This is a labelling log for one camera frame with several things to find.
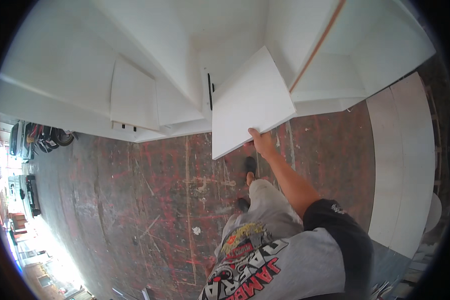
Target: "graphic print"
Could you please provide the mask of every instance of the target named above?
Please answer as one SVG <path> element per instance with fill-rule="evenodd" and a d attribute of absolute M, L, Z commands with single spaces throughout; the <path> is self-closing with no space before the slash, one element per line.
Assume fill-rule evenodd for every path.
<path fill-rule="evenodd" d="M 231 232 L 223 241 L 218 261 L 237 258 L 271 241 L 272 237 L 262 223 L 243 225 Z"/>
<path fill-rule="evenodd" d="M 274 277 L 280 273 L 276 263 L 279 253 L 288 243 L 279 239 L 250 251 L 237 258 L 223 260 L 210 274 L 198 300 L 246 300 L 253 297 L 256 291 L 266 289 Z M 250 243 L 228 252 L 232 257 L 238 252 L 246 253 Z"/>

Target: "pickup truck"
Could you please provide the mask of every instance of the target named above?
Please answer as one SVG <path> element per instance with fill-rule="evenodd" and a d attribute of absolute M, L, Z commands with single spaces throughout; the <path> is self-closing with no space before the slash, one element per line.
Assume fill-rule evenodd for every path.
<path fill-rule="evenodd" d="M 12 199 L 23 203 L 23 212 L 27 221 L 41 213 L 35 175 L 9 176 L 8 189 Z"/>

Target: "wooden trim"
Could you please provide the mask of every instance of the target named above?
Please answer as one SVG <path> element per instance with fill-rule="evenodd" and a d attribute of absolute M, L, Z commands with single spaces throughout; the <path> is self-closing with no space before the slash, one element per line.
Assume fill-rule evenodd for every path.
<path fill-rule="evenodd" d="M 315 46 L 315 49 L 313 49 L 313 52 L 310 55 L 310 57 L 308 58 L 308 60 L 306 61 L 305 66 L 303 67 L 303 69 L 300 72 L 300 74 L 298 75 L 298 77 L 295 79 L 295 82 L 293 83 L 292 87 L 290 88 L 290 91 L 289 91 L 290 93 L 292 93 L 293 89 L 297 86 L 297 84 L 300 81 L 300 78 L 302 78 L 302 75 L 305 73 L 305 69 L 308 68 L 308 66 L 312 62 L 313 57 L 315 56 L 315 54 L 317 54 L 318 49 L 320 48 L 320 46 L 324 42 L 325 38 L 327 37 L 327 34 L 330 32 L 330 29 L 333 26 L 333 24 L 335 23 L 335 20 L 336 20 L 338 14 L 340 13 L 340 11 L 342 10 L 342 7 L 343 7 L 344 4 L 345 4 L 345 0 L 339 0 L 338 5 L 335 8 L 335 11 L 333 12 L 333 15 L 330 18 L 330 21 L 328 22 L 327 28 L 325 28 L 325 31 L 321 35 L 317 45 Z"/>

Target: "concrete floor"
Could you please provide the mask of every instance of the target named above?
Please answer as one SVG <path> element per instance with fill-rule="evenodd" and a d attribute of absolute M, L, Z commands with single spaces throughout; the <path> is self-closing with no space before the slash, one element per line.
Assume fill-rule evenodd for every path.
<path fill-rule="evenodd" d="M 296 171 L 368 231 L 375 157 L 365 101 L 272 134 Z M 138 299 L 144 287 L 153 299 L 196 299 L 235 200 L 248 193 L 246 156 L 257 153 L 241 147 L 213 161 L 210 133 L 141 144 L 81 134 L 26 169 L 42 217 L 98 299 L 117 299 L 113 287 Z M 260 155 L 258 176 L 278 186 Z"/>

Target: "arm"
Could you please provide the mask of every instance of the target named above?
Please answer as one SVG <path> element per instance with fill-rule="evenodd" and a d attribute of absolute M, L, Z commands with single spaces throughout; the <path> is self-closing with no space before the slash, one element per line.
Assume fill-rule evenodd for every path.
<path fill-rule="evenodd" d="M 283 156 L 276 151 L 270 132 L 260 135 L 253 128 L 249 128 L 248 132 L 253 137 L 253 141 L 248 145 L 254 145 L 257 152 L 269 163 L 278 184 L 282 188 L 283 195 L 300 218 L 303 218 L 307 208 L 320 199 L 318 192 L 308 181 L 295 172 Z"/>

